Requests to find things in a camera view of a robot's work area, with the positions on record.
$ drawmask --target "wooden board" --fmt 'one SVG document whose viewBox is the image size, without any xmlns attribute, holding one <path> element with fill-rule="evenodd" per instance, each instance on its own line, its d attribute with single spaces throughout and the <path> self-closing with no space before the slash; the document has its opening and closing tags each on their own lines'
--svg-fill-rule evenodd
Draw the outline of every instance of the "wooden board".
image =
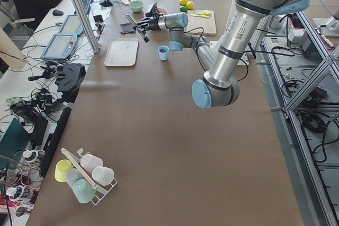
<svg viewBox="0 0 339 226">
<path fill-rule="evenodd" d="M 214 18 L 214 11 L 211 11 L 210 17 L 208 19 L 201 18 L 201 17 L 193 17 L 190 15 L 195 14 L 196 10 L 188 10 L 187 15 L 189 17 L 189 25 L 187 26 L 186 30 L 191 30 L 197 27 L 203 27 L 204 34 L 208 35 L 216 35 L 217 34 L 217 28 L 216 28 L 216 21 Z M 189 32 L 189 34 L 200 34 L 201 29 L 194 30 L 192 32 Z"/>
</svg>

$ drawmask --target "white desk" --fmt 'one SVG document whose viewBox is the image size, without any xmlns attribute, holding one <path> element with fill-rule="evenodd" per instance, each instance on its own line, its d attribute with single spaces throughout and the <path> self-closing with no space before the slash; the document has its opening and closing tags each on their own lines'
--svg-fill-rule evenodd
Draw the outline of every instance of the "white desk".
<svg viewBox="0 0 339 226">
<path fill-rule="evenodd" d="M 93 0 L 94 5 L 99 5 L 99 0 Z M 54 9 L 59 9 L 64 11 L 63 16 L 53 16 L 52 12 Z M 111 7 L 103 7 L 102 9 L 102 16 L 103 19 L 106 20 L 108 15 L 111 12 Z M 44 28 L 47 28 L 49 26 L 54 26 L 57 22 L 63 22 L 65 17 L 68 14 L 74 13 L 74 7 L 71 2 L 71 0 L 62 0 L 61 3 L 51 9 L 49 13 L 46 15 L 44 20 L 40 23 L 40 25 L 37 27 L 36 31 L 42 30 Z M 89 14 L 89 20 L 90 24 L 92 26 L 92 29 L 96 29 L 95 22 L 92 16 L 92 11 L 90 11 Z M 25 47 L 27 46 L 36 46 L 36 45 L 42 45 L 46 46 L 50 40 L 50 38 L 53 36 L 53 34 L 57 33 L 59 30 L 59 26 L 49 28 L 42 30 L 41 32 L 38 32 L 34 34 L 26 43 Z M 81 63 L 85 66 L 86 70 L 88 68 L 88 65 L 91 62 L 93 51 L 91 49 L 90 44 L 88 43 L 87 37 L 85 34 L 81 35 L 78 38 L 77 45 L 75 46 L 75 52 L 72 54 L 72 57 L 70 57 L 70 60 L 73 63 Z M 3 75 L 3 77 L 0 79 L 0 119 L 6 115 L 9 114 L 8 107 L 5 103 L 5 101 L 14 96 L 19 97 L 28 97 L 27 100 L 30 100 L 30 95 L 33 89 L 35 88 L 42 88 L 39 83 L 44 83 L 46 85 L 49 85 L 49 91 L 52 93 L 56 93 L 58 98 L 61 97 L 61 94 L 57 92 L 57 86 L 54 84 L 55 79 L 39 79 L 38 81 L 30 82 L 28 81 L 28 77 L 33 75 L 41 75 L 43 70 L 40 68 L 40 65 L 44 65 L 42 60 L 40 58 L 42 52 L 44 50 L 44 47 L 30 47 L 27 49 L 22 50 L 22 53 L 26 55 L 28 58 L 26 59 L 30 65 L 34 67 L 30 67 L 29 64 L 26 64 L 22 69 L 11 69 Z M 69 104 L 64 103 L 64 105 L 61 105 L 57 108 L 56 113 L 51 113 L 49 116 L 55 120 L 59 119 L 60 114 L 62 112 L 62 109 L 66 106 L 71 106 Z M 0 121 L 0 129 L 4 131 L 8 125 L 9 120 L 12 119 L 12 116 L 8 116 Z M 55 122 L 51 121 L 49 118 L 46 118 L 49 120 L 49 126 L 47 128 L 51 128 L 56 125 Z M 27 130 L 32 131 L 32 127 L 28 126 Z M 21 226 L 25 225 L 27 222 L 27 219 L 29 215 L 23 215 L 21 217 L 15 216 L 15 211 L 11 210 L 13 225 L 15 226 Z M 5 222 L 4 225 L 10 225 L 9 220 Z"/>
</svg>

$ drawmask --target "computer mouse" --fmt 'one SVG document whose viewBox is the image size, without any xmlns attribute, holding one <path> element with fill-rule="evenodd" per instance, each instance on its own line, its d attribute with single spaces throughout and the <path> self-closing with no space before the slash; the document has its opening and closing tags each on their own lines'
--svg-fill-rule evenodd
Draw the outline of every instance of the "computer mouse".
<svg viewBox="0 0 339 226">
<path fill-rule="evenodd" d="M 62 16 L 64 14 L 64 12 L 62 10 L 58 10 L 58 9 L 55 9 L 52 14 L 54 16 Z"/>
</svg>

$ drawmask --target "blue cup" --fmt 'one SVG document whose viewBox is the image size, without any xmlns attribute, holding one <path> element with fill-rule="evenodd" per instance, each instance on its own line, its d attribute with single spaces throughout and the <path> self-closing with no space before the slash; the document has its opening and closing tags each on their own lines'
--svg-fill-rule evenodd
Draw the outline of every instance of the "blue cup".
<svg viewBox="0 0 339 226">
<path fill-rule="evenodd" d="M 162 45 L 158 48 L 160 60 L 166 61 L 168 59 L 169 48 L 166 45 Z"/>
<path fill-rule="evenodd" d="M 85 179 L 79 179 L 73 184 L 73 193 L 82 204 L 90 202 L 95 196 L 95 189 Z"/>
</svg>

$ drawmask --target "tablet with blue frame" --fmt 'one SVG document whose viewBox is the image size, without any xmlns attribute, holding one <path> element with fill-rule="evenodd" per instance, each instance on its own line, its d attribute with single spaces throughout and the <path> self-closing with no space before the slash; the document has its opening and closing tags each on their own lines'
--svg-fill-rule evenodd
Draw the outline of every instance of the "tablet with blue frame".
<svg viewBox="0 0 339 226">
<path fill-rule="evenodd" d="M 84 32 L 78 15 L 67 15 L 62 26 L 59 29 L 59 34 L 76 34 L 80 36 Z"/>
<path fill-rule="evenodd" d="M 78 36 L 76 34 L 54 34 L 44 49 L 41 58 L 65 60 L 72 54 L 77 40 Z"/>
</svg>

